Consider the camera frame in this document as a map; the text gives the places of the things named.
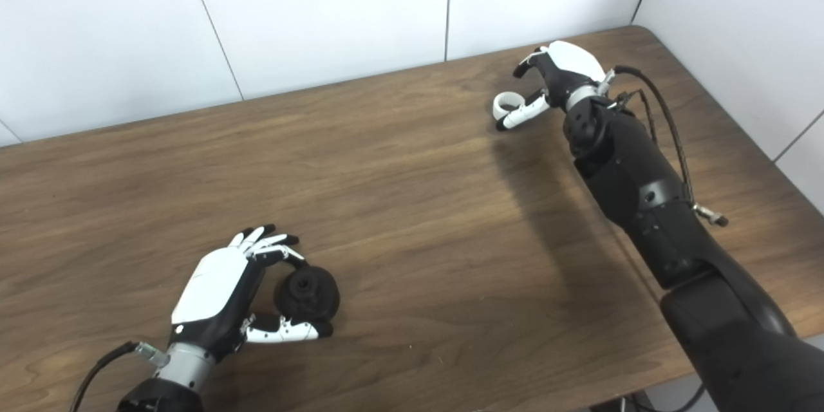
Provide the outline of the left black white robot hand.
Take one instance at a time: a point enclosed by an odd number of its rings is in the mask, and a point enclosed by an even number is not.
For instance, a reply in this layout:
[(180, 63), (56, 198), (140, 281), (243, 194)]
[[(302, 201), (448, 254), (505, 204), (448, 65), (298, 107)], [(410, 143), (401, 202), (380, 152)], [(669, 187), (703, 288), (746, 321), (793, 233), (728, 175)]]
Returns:
[[(296, 251), (297, 236), (273, 224), (247, 228), (201, 257), (171, 314), (168, 348), (190, 348), (220, 362), (245, 344), (314, 341), (333, 335), (341, 297), (332, 275)], [(292, 272), (274, 298), (274, 314), (251, 312), (267, 270)]]

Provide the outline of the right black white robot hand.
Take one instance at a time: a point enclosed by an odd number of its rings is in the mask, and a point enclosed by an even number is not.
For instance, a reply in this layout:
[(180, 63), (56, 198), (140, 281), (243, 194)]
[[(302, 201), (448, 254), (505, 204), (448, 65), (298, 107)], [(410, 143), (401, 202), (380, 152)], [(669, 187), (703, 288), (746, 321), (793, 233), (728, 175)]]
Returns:
[(530, 70), (541, 75), (541, 88), (528, 97), (506, 91), (492, 100), (498, 131), (515, 128), (549, 109), (568, 112), (587, 98), (603, 98), (608, 88), (608, 74), (597, 57), (565, 41), (538, 46), (518, 63), (512, 75), (521, 79)]

